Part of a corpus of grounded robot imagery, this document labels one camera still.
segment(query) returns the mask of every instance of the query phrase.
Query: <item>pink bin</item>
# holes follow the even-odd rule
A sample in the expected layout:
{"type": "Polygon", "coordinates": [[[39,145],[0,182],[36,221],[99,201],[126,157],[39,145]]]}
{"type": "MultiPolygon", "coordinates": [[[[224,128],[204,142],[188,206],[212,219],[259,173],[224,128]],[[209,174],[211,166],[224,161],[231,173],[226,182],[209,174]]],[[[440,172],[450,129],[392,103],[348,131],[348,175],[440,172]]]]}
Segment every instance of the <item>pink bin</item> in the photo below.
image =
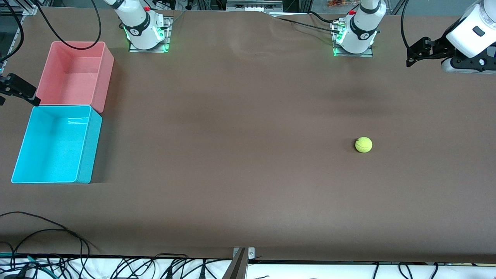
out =
{"type": "MultiPolygon", "coordinates": [[[[92,42],[68,42],[86,47],[92,42]]],[[[75,50],[53,42],[36,96],[41,105],[90,105],[103,112],[114,57],[104,42],[88,50],[75,50]]]]}

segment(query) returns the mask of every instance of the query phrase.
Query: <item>black bracket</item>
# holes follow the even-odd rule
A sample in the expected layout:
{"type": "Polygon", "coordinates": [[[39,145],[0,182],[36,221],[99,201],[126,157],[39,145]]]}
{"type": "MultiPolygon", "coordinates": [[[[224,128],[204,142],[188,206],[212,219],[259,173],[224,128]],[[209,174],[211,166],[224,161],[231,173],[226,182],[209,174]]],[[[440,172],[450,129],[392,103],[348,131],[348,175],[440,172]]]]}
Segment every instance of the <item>black bracket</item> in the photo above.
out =
{"type": "MultiPolygon", "coordinates": [[[[489,46],[489,48],[496,48],[496,43],[489,46]]],[[[463,53],[457,50],[455,51],[453,59],[451,59],[451,66],[455,69],[477,70],[479,72],[496,70],[495,53],[490,55],[488,53],[488,49],[472,58],[466,57],[463,53]]]]}
{"type": "MultiPolygon", "coordinates": [[[[35,107],[39,106],[41,102],[40,98],[36,97],[36,87],[14,73],[7,76],[0,75],[0,93],[24,99],[35,107]]],[[[0,96],[0,106],[4,102],[5,98],[0,96]]]]}
{"type": "Polygon", "coordinates": [[[429,37],[424,37],[407,49],[406,67],[409,68],[416,62],[424,59],[443,59],[452,57],[455,47],[445,36],[432,41],[429,37]]]}

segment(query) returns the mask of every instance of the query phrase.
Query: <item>brown table surface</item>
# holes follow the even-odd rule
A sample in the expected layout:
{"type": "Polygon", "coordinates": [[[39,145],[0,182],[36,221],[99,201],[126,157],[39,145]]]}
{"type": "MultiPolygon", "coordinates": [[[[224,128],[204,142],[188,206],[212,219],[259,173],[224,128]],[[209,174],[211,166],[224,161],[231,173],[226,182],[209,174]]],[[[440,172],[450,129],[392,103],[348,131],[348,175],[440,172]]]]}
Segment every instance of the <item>brown table surface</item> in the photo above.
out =
{"type": "MultiPolygon", "coordinates": [[[[443,73],[440,61],[407,69],[398,16],[360,59],[334,57],[324,31],[259,12],[186,12],[169,53],[133,54],[115,12],[100,13],[115,64],[92,183],[10,183],[31,111],[11,97],[0,212],[60,222],[96,254],[224,258],[254,246],[262,259],[496,262],[494,76],[443,73]],[[370,153],[354,151],[360,136],[370,153]]],[[[68,41],[96,37],[91,9],[46,14],[68,41]]],[[[409,41],[454,20],[408,17],[409,41]]],[[[36,85],[56,38],[40,14],[24,30],[5,73],[36,85]]],[[[47,227],[7,216],[0,238],[47,227]]],[[[78,246],[46,233],[20,252],[78,246]]]]}

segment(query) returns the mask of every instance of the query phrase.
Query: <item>metal mounting plate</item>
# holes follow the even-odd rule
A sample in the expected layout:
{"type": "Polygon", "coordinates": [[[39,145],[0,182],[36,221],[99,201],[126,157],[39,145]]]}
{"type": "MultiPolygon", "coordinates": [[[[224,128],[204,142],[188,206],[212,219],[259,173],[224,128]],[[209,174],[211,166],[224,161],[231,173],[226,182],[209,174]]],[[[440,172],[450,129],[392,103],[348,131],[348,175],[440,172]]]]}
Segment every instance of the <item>metal mounting plate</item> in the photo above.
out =
{"type": "MultiPolygon", "coordinates": [[[[239,247],[234,247],[233,250],[233,257],[236,255],[240,248],[239,247]]],[[[255,258],[255,247],[248,247],[248,259],[253,260],[255,258]]]]}

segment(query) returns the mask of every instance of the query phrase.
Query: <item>plastic storage bin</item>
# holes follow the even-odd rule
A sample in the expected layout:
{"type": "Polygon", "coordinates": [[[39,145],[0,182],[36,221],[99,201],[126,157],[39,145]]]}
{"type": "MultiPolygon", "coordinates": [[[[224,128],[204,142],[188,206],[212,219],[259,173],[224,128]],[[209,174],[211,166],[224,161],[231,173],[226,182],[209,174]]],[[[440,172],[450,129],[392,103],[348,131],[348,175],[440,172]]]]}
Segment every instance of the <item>plastic storage bin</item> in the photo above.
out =
{"type": "MultiPolygon", "coordinates": [[[[69,42],[86,47],[91,42],[69,42]]],[[[88,50],[75,50],[53,42],[36,96],[41,105],[90,105],[103,112],[114,57],[104,42],[88,50]]]]}
{"type": "Polygon", "coordinates": [[[12,183],[90,183],[101,125],[91,106],[34,107],[12,183]]]}

